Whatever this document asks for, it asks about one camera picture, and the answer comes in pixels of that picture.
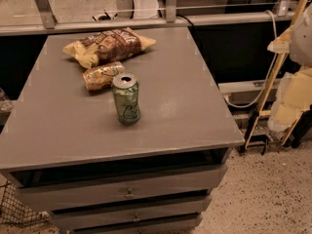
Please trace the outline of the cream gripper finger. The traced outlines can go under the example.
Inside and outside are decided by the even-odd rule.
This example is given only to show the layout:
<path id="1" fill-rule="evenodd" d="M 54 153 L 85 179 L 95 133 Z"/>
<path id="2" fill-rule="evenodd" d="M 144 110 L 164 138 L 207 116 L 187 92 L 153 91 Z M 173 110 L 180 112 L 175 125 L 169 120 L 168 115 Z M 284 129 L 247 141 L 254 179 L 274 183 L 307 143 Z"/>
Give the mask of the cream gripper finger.
<path id="1" fill-rule="evenodd" d="M 312 68 L 303 67 L 295 74 L 286 72 L 279 83 L 268 127 L 282 132 L 289 128 L 312 104 Z"/>
<path id="2" fill-rule="evenodd" d="M 290 51 L 290 40 L 293 28 L 290 26 L 279 37 L 271 41 L 267 50 L 275 54 L 287 54 Z"/>

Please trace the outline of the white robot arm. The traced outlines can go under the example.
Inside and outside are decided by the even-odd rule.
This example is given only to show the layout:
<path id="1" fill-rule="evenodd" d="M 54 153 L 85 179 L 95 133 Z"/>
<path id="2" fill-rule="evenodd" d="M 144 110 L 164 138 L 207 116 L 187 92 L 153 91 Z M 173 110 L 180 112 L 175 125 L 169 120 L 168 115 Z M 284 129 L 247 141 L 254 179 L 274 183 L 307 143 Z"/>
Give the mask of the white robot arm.
<path id="1" fill-rule="evenodd" d="M 295 74 L 286 73 L 279 83 L 276 100 L 268 120 L 269 129 L 282 132 L 289 128 L 312 104 L 312 4 L 267 50 L 288 54 L 301 65 Z"/>

